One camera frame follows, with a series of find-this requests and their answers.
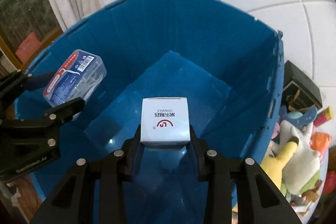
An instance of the blue bin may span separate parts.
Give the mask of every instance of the blue bin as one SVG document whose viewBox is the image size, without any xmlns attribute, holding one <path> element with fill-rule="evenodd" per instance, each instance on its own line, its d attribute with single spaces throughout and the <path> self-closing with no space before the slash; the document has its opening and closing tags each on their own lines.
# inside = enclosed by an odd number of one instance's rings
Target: blue bin
<svg viewBox="0 0 336 224">
<path fill-rule="evenodd" d="M 198 137 L 260 163 L 280 107 L 281 36 L 217 0 L 118 0 L 78 22 L 27 73 L 57 70 L 78 48 L 99 55 L 108 73 L 79 118 L 61 127 L 61 158 L 31 175 L 40 197 L 77 159 L 100 159 L 132 138 L 148 97 L 187 97 Z M 17 118 L 50 107 L 42 91 L 17 99 Z M 128 223 L 203 223 L 207 183 L 188 158 L 185 149 L 145 149 L 139 175 L 124 183 Z M 234 205 L 234 185 L 232 196 Z"/>
</svg>

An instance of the black box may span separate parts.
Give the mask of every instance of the black box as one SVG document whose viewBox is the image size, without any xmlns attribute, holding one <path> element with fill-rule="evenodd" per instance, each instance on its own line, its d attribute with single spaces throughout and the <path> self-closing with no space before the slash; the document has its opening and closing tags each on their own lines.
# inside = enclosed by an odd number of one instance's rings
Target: black box
<svg viewBox="0 0 336 224">
<path fill-rule="evenodd" d="M 322 108 L 320 89 L 292 62 L 285 64 L 281 104 L 289 110 L 302 110 L 316 106 Z"/>
</svg>

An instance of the red logo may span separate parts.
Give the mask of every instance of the red logo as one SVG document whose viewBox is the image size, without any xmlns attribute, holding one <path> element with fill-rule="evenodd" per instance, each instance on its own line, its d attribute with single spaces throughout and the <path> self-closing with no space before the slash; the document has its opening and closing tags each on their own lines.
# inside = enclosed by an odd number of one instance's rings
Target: red logo
<svg viewBox="0 0 336 224">
<path fill-rule="evenodd" d="M 66 68 L 70 67 L 76 60 L 77 50 L 75 50 L 69 58 L 63 63 L 63 65 L 59 68 L 59 71 L 53 76 L 48 84 L 48 88 L 44 90 L 43 95 L 47 95 L 54 88 L 57 80 L 65 73 Z"/>
<path fill-rule="evenodd" d="M 160 125 L 160 127 L 167 127 L 167 122 L 173 127 L 173 123 L 170 120 L 161 120 L 156 126 L 158 127 Z"/>
</svg>

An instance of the red box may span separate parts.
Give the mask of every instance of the red box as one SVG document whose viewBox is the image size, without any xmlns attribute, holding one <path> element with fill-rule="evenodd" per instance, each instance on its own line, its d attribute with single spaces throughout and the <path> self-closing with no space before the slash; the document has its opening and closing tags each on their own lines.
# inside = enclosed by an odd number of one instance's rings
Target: red box
<svg viewBox="0 0 336 224">
<path fill-rule="evenodd" d="M 35 33 L 31 32 L 19 45 L 15 54 L 22 63 L 25 63 L 40 45 L 41 42 L 37 39 Z"/>
</svg>

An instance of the barcode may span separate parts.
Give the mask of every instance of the barcode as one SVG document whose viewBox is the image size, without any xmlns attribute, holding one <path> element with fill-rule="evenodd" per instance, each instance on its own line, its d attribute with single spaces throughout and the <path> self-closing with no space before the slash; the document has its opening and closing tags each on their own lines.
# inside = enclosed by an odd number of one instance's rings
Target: barcode
<svg viewBox="0 0 336 224">
<path fill-rule="evenodd" d="M 94 59 L 93 56 L 88 56 L 83 63 L 78 67 L 78 70 L 83 72 L 85 68 L 91 63 L 91 61 Z"/>
</svg>

